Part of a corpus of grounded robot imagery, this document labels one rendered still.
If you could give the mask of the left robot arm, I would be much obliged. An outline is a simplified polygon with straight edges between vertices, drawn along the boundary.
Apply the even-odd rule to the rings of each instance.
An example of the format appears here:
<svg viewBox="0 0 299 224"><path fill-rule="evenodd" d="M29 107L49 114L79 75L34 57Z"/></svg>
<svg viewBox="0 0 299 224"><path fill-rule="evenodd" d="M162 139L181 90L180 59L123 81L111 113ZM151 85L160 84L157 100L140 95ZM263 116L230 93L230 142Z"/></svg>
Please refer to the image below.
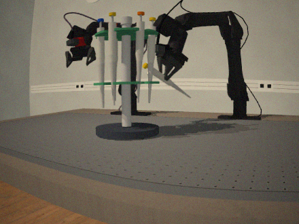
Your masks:
<svg viewBox="0 0 299 224"><path fill-rule="evenodd" d="M229 77L227 93L231 100L235 102L233 102L233 115L219 115L217 118L261 120L261 117L247 116L247 101L249 101L249 97L241 64L243 28L234 13L232 11L208 14L191 12L177 16L175 19L166 16L162 22L165 15L160 15L154 22L156 31L159 31L161 25L160 34L165 37L170 36L170 39L178 39L178 42L182 41L184 45L188 36L186 31L192 30L194 27L220 25L219 31L225 41L228 53ZM229 25L229 21L231 25Z"/></svg>

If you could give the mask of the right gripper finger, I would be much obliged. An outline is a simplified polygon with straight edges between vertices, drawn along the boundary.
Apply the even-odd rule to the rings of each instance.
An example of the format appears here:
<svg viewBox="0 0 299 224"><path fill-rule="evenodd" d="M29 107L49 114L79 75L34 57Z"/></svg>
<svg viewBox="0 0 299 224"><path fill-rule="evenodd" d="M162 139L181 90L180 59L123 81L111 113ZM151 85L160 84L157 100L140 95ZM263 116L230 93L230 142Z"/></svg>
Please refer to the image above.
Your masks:
<svg viewBox="0 0 299 224"><path fill-rule="evenodd" d="M69 51L65 52L65 56L66 56L66 67L68 68L69 65L72 63L72 59L71 59L71 55L70 55ZM67 63L67 61L68 61L68 63Z"/></svg>
<svg viewBox="0 0 299 224"><path fill-rule="evenodd" d="M90 60L89 60L89 58L90 58ZM94 53L94 48L89 48L88 56L87 56L87 59L86 59L86 66L88 66L94 60L96 60L96 55Z"/></svg>

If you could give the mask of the white pipette with yellow button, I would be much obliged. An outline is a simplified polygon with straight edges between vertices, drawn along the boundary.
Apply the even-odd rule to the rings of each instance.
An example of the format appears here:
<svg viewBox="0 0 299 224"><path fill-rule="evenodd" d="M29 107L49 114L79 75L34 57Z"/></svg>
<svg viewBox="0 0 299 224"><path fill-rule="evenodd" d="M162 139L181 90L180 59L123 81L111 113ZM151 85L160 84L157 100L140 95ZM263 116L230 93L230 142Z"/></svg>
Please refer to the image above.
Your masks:
<svg viewBox="0 0 299 224"><path fill-rule="evenodd" d="M108 23L108 55L111 74L112 98L113 105L115 105L115 85L113 85L113 82L116 82L117 35L114 29L119 27L116 27L116 22L113 21L113 17L116 16L116 13L110 12L109 16L111 16L111 22Z"/></svg>
<svg viewBox="0 0 299 224"><path fill-rule="evenodd" d="M152 25L148 29L153 29L156 31L156 26L154 26L154 21L156 18L151 17L149 21L152 21ZM152 81L153 69L154 69L154 59L155 59L155 49L156 49L156 35L148 35L147 43L147 62L148 62L148 81ZM150 103L152 84L148 84L148 103Z"/></svg>

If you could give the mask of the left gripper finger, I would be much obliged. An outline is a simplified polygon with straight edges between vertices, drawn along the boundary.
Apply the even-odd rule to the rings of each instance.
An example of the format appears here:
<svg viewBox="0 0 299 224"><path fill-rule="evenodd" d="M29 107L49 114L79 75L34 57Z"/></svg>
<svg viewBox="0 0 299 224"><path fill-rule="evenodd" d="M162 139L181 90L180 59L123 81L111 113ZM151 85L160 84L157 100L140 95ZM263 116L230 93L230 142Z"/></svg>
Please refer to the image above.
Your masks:
<svg viewBox="0 0 299 224"><path fill-rule="evenodd" d="M162 73L162 65L165 66L165 60L163 58L161 58L161 57L157 57L157 63L158 63L158 69ZM173 68L173 65L170 64L168 74L170 73L170 71L172 70L172 68Z"/></svg>
<svg viewBox="0 0 299 224"><path fill-rule="evenodd" d="M173 65L175 68L172 72L168 75L170 64ZM166 56L165 61L165 70L164 70L164 79L168 81L178 70L182 68L182 64L175 60L172 56Z"/></svg>

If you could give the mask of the white pipette with blue button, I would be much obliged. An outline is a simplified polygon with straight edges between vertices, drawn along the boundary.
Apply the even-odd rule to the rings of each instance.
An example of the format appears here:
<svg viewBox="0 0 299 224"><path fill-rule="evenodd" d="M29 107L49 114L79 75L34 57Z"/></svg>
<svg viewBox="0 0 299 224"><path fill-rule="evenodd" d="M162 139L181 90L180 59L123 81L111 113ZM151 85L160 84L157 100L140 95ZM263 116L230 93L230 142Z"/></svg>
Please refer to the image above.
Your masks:
<svg viewBox="0 0 299 224"><path fill-rule="evenodd" d="M100 28L97 28L97 32L104 31L105 28L102 27L103 18L99 18ZM97 37L97 62L98 62L98 71L99 71L99 83L103 83L105 79L105 36ZM100 85L100 94L101 94L101 106L105 108L104 101L104 85Z"/></svg>

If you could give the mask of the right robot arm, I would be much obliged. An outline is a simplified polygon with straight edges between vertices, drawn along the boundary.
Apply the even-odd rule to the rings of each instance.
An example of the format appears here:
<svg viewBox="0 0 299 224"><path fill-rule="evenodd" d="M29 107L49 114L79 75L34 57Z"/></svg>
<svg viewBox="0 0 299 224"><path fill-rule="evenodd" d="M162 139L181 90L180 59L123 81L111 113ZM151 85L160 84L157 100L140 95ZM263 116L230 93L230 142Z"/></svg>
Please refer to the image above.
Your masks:
<svg viewBox="0 0 299 224"><path fill-rule="evenodd" d="M92 36L97 33L97 28L99 28L100 22L91 22L86 29L82 29L76 25L73 26L73 31L74 31L74 37L84 37L84 40L87 40L88 43L91 44L92 42ZM131 25L131 27L137 26L137 23L134 23ZM102 27L105 28L105 30L108 30L108 23L102 22ZM67 36L68 41L66 41L67 46L76 46L79 44L79 39L72 39L71 38L71 30ZM147 43L147 39L144 39L144 47L145 44ZM133 44L133 46L131 46ZM135 45L136 41L131 41L130 45L130 66L131 66L131 77L130 81L135 81L136 79L136 74L137 74L137 61L136 61L136 56L135 56ZM131 90L131 115L141 115L141 116L147 116L151 115L152 112L137 112L137 95L135 94L135 88L136 84L131 84L130 85L130 90ZM118 88L118 93L119 95L122 95L122 85L119 85ZM114 113L115 112L115 113ZM121 111L114 111L111 112L111 115L121 115ZM138 114L138 113L147 113L147 114Z"/></svg>

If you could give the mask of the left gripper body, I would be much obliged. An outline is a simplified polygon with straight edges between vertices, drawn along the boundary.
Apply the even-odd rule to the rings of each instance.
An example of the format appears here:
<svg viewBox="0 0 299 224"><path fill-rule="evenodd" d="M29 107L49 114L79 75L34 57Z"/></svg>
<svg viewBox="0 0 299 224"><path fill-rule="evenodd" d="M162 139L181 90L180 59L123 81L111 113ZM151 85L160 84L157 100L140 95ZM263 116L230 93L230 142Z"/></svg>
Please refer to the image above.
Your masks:
<svg viewBox="0 0 299 224"><path fill-rule="evenodd" d="M186 57L181 52L183 51L184 44L182 41L178 42L178 39L169 39L168 44L161 44L158 45L165 46L165 53L164 54L156 54L157 57L161 57L166 60L166 56L172 56L175 60L180 62L184 65L185 61L188 61L188 57ZM177 50L176 50L177 49Z"/></svg>

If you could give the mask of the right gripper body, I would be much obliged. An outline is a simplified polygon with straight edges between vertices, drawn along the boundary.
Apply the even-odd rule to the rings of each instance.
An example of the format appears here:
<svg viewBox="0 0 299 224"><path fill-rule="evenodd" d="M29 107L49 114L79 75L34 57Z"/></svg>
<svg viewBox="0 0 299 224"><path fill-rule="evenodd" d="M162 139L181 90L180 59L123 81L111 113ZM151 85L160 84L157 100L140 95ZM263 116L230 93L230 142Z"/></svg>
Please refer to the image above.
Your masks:
<svg viewBox="0 0 299 224"><path fill-rule="evenodd" d="M72 53L72 55L70 54L71 59L72 61L82 60L83 57L87 57L89 48L93 47L91 47L87 40L84 40L84 37L74 37L73 39L79 39L79 44L70 49Z"/></svg>

